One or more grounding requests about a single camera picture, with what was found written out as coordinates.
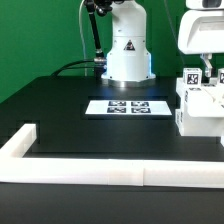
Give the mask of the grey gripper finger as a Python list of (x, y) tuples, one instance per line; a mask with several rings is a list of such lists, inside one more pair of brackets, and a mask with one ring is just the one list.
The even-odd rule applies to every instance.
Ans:
[(212, 65), (210, 60), (212, 59), (212, 55), (210, 53), (203, 53), (200, 55), (201, 60), (205, 65), (205, 76), (210, 78), (212, 75)]

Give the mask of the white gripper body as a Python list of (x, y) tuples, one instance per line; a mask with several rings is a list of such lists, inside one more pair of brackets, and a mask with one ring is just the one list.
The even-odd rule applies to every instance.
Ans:
[(224, 10), (188, 10), (181, 19), (178, 48), (184, 54), (224, 53)]

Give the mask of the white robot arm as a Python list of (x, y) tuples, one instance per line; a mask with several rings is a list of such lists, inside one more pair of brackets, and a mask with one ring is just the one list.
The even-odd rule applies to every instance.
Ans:
[[(188, 11), (180, 23), (177, 46), (188, 55), (198, 54), (205, 64), (205, 76), (212, 74), (210, 60), (224, 53), (224, 0), (186, 0)], [(108, 85), (139, 87), (152, 83), (151, 54), (146, 49), (145, 9), (135, 0), (112, 5), (112, 49), (106, 57)]]

